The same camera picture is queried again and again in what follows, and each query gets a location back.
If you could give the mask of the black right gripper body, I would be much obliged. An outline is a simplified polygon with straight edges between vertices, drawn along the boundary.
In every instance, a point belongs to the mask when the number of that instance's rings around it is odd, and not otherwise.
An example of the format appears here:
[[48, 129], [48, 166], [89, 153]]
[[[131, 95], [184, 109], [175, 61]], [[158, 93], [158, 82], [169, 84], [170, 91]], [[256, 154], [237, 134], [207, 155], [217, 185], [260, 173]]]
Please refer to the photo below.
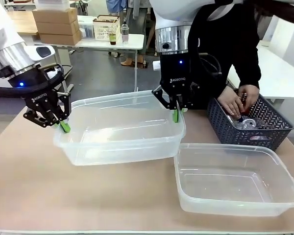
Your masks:
[[169, 95], [191, 97], [190, 56], [185, 53], [160, 54], [162, 89]]

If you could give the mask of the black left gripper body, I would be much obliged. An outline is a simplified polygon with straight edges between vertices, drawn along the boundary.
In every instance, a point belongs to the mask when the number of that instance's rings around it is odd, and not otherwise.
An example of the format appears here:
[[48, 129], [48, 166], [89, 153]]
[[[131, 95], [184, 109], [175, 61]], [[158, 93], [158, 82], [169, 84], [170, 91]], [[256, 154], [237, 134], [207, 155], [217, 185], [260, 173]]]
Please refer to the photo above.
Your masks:
[[45, 109], [57, 108], [58, 94], [55, 89], [62, 82], [61, 66], [35, 66], [27, 71], [12, 76], [8, 80], [12, 86], [10, 94], [25, 100], [26, 105], [38, 111], [41, 102]]

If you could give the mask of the person's right hand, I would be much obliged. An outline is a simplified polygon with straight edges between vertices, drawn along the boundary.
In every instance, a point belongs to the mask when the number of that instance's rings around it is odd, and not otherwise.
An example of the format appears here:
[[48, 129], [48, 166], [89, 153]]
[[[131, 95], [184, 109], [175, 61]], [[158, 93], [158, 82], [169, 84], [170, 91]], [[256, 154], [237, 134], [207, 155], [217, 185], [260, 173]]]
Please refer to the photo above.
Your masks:
[[221, 94], [217, 100], [229, 115], [235, 118], [241, 117], [244, 107], [241, 99], [236, 94]]

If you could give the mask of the person's left hand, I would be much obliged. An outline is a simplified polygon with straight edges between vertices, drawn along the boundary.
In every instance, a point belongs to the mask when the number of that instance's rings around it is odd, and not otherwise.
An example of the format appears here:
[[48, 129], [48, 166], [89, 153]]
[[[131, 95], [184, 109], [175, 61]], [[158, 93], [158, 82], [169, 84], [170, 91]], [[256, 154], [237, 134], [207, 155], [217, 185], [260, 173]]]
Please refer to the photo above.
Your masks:
[[253, 85], [243, 85], [238, 89], [238, 105], [241, 113], [247, 112], [259, 97], [259, 88]]

